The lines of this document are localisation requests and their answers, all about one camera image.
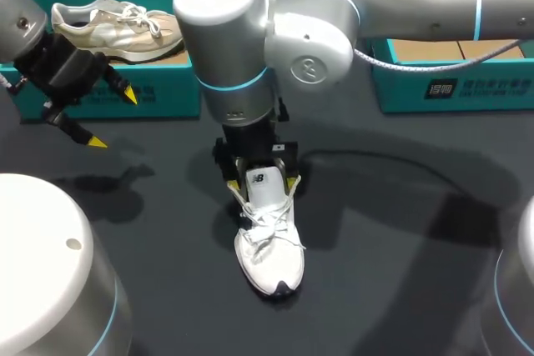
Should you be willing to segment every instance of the teal shoe box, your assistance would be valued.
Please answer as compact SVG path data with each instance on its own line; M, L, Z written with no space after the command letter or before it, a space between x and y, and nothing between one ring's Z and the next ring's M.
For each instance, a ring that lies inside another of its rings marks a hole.
M503 42L510 41L409 43L385 39L369 42L369 48L375 58L387 63L435 67L465 63L500 48ZM383 113L534 109L534 43L457 71L405 73L373 66L372 77Z
M94 0L35 0L47 13L54 3L83 6ZM131 2L148 10L173 13L173 0L118 0ZM139 104L124 103L109 91L105 82L98 83L81 103L66 109L73 118L195 118L200 114L200 92L187 53L181 53L164 61L126 65L114 64L114 68L133 86ZM20 74L10 65L0 65L0 73L15 84ZM32 84L28 84L13 97L23 121L40 119L45 96Z

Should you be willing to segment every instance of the shoelace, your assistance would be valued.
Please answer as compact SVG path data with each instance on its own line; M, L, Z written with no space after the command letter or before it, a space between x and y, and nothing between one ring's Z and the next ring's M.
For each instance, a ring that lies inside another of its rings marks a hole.
M157 22L155 22L151 17L154 14L167 14L166 12L162 12L160 10L152 10L150 12L147 12L146 8L143 8L141 6L137 6L133 3L127 3L128 6L123 10L123 12L120 14L120 17L117 18L117 21L121 23L126 22L135 22L138 26L142 26L143 24L146 24L150 28L150 33L156 37L161 37L161 27Z
M236 188L228 184L229 190L235 196L243 212L242 217L248 218L252 222L252 229L248 230L244 237L249 243L254 245L256 253L263 248L265 243L270 242L273 238L283 239L292 243L294 246L305 247L300 242L294 242L285 235L288 231L287 215L293 206L295 191L299 185L301 177L299 176L293 186L287 199L282 204L274 205L270 208L256 210L250 202L244 200Z

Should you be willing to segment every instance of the robotic arm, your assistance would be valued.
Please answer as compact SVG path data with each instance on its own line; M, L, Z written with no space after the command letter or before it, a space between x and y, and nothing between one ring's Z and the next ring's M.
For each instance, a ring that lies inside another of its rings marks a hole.
M209 111L223 126L226 138L215 145L216 161L227 181L239 182L237 162L243 159L281 160L288 178L297 174L296 143L281 143L275 135L278 83L305 91L334 86L349 72L360 38L534 38L533 5L534 0L174 0L174 11Z
M33 83L49 99L43 106L47 123L76 143L106 148L63 110L79 103L101 78L125 102L137 104L134 91L102 53L75 48L62 35L47 33L47 25L46 13L33 0L0 0L0 63L13 63L23 75L10 92L15 96L26 81Z

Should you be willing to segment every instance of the black table surface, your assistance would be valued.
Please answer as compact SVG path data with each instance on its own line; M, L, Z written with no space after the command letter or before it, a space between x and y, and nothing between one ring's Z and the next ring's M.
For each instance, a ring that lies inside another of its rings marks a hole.
M283 303L240 271L236 209L210 155L221 129L205 108L86 123L101 150L19 125L0 93L0 172L78 201L128 292L132 356L483 354L480 299L534 194L531 113L386 116L362 63L326 93L285 88L285 101L307 252L302 290Z

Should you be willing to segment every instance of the shoe tongue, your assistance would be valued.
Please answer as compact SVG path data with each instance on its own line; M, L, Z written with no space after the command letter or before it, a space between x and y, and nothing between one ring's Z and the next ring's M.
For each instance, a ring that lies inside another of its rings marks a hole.
M282 203L286 199L284 178L277 167L247 171L247 190L254 208Z
M93 21L95 17L97 17L97 14L98 14L99 10L97 8L95 8L91 14L89 14L89 21Z
M109 13L122 13L126 8L126 4L116 0L97 0L93 5L96 9Z

